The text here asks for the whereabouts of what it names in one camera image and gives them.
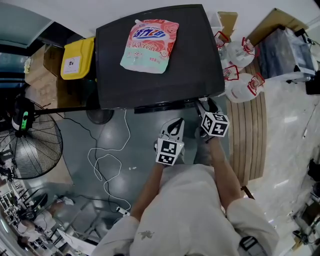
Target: white wall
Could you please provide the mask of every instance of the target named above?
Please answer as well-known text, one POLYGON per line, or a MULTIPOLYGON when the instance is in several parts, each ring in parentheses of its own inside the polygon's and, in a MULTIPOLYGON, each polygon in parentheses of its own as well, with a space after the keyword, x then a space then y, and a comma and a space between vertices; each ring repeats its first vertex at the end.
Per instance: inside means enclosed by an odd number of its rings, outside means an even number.
POLYGON ((0 2, 33 11, 83 37, 94 36, 96 28, 130 14, 183 4, 203 4, 206 12, 237 12, 238 31, 235 31, 233 40, 247 36, 272 8, 279 8, 306 24, 320 16, 320 10, 313 0, 0 0, 0 2))

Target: gray floor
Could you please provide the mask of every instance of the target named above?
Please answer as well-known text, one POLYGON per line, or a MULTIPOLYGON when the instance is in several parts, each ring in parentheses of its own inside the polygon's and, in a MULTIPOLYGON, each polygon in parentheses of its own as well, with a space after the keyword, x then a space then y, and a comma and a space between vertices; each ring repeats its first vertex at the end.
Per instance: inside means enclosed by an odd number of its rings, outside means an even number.
MULTIPOLYGON (((226 113, 225 98, 216 98, 216 101, 226 113)), ((98 139, 98 147, 105 149, 120 149, 128 138, 128 130, 124 121, 125 111, 116 110, 114 116, 106 125, 95 125, 89 121, 84 111, 67 113, 66 117, 72 118, 90 129, 93 137, 98 139)), ((131 204, 135 201, 141 191, 148 175, 155 163, 155 151, 153 143, 157 139, 161 127, 164 123, 174 118, 184 118, 184 138, 186 164, 192 164, 196 154, 196 141, 194 132, 199 124, 199 117, 194 108, 182 110, 161 111, 146 114, 134 114, 133 110, 128 110, 126 119, 131 132, 131 138, 122 151, 111 152, 122 161, 121 173, 109 184, 110 193, 116 197, 124 198, 131 204)), ((44 179, 36 178, 29 180, 27 184, 31 188, 41 187, 43 192, 49 194, 49 202, 53 195, 71 194, 86 195, 96 199, 107 199, 108 195, 104 191, 104 182, 99 181, 92 166, 88 162, 88 151, 95 147, 95 141, 90 137, 89 132, 82 129, 78 124, 70 120, 57 122, 63 137, 63 156, 72 177, 74 185, 64 185, 44 182, 44 179)), ((223 138, 222 144, 227 156, 229 155, 229 140, 223 138)), ((97 157, 105 155, 102 150, 97 151, 97 157)), ((94 152, 91 152, 90 159, 94 162, 94 152)), ((106 179, 110 179, 119 171, 119 162, 107 156, 99 161, 99 169, 106 179)), ((87 200, 82 197, 71 197, 75 201, 74 206, 66 206, 59 214, 58 218, 63 223, 69 223, 77 214, 79 209, 88 203, 86 208, 78 215, 74 226, 78 231, 84 231, 90 222, 101 213, 102 222, 110 227, 117 218, 121 217, 115 211, 116 205, 112 204, 111 209, 107 202, 87 200)), ((111 199, 127 208, 124 201, 111 199)), ((99 232, 103 235, 105 227, 101 223, 99 232)))

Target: wooden slat panel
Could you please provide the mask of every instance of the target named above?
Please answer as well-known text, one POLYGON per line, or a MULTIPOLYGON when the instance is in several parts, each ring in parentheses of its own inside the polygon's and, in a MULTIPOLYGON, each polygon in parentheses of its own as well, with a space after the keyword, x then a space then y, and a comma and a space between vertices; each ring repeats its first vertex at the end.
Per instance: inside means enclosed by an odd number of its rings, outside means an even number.
POLYGON ((258 116, 258 150, 256 156, 256 170, 254 178, 260 175, 261 158, 262 158, 262 141, 263 141, 263 125, 262 125, 262 108, 261 108, 261 95, 256 97, 256 110, 258 116))
POLYGON ((255 179, 257 167, 257 153, 258 153, 258 112, 257 112, 257 99, 254 98, 250 101, 252 111, 252 162, 250 180, 255 179))
POLYGON ((267 109, 265 93, 260 93, 261 97, 261 109, 262 109, 262 151, 261 151, 261 165, 258 177, 262 177, 265 169, 266 150, 267 150, 267 109))
POLYGON ((238 104, 231 103, 232 123, 233 123, 233 171, 239 177, 239 161, 240 161, 240 125, 238 104))
POLYGON ((239 181, 243 186, 245 181, 245 164, 246 164, 246 116, 245 105, 238 103, 239 113, 239 131, 240 131, 240 149, 239 149, 239 181))
POLYGON ((232 115, 232 108, 231 108, 231 102, 229 99, 226 100, 226 110, 227 110, 227 116, 229 118, 229 163, 234 169, 234 125, 233 125, 233 115, 232 115))
POLYGON ((244 166, 244 184, 250 180, 252 148, 253 148, 253 123, 252 123, 252 107, 251 101, 244 103, 245 115, 245 166, 244 166))

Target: white plastic jug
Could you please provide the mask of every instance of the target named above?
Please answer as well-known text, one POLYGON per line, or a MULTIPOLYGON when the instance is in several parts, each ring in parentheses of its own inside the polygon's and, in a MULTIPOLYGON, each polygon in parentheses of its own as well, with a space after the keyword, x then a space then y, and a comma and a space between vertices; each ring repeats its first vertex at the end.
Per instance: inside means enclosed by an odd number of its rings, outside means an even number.
POLYGON ((226 46, 228 60, 239 68, 248 66, 255 58, 256 50, 245 37, 240 41, 232 41, 226 46))
POLYGON ((234 103, 251 101, 263 91, 264 82, 260 73, 255 76, 241 73, 238 80, 225 81, 225 94, 234 103))

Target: person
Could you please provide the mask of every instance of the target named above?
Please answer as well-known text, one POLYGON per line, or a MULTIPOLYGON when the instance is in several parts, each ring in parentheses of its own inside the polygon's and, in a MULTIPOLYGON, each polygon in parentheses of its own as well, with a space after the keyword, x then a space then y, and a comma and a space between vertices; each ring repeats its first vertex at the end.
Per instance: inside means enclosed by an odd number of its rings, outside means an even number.
POLYGON ((74 205, 74 201, 66 196, 55 196, 54 202, 48 210, 43 210, 38 214, 34 221, 27 219, 19 222, 17 229, 20 236, 17 238, 18 245, 25 249, 28 246, 28 242, 34 242, 40 238, 43 234, 49 234, 51 228, 56 224, 53 216, 64 205, 74 205))
POLYGON ((255 200, 243 197, 220 139, 197 140, 194 164, 154 165, 130 216, 91 256, 272 255, 279 236, 255 200), (262 254, 248 254, 250 243, 262 254))

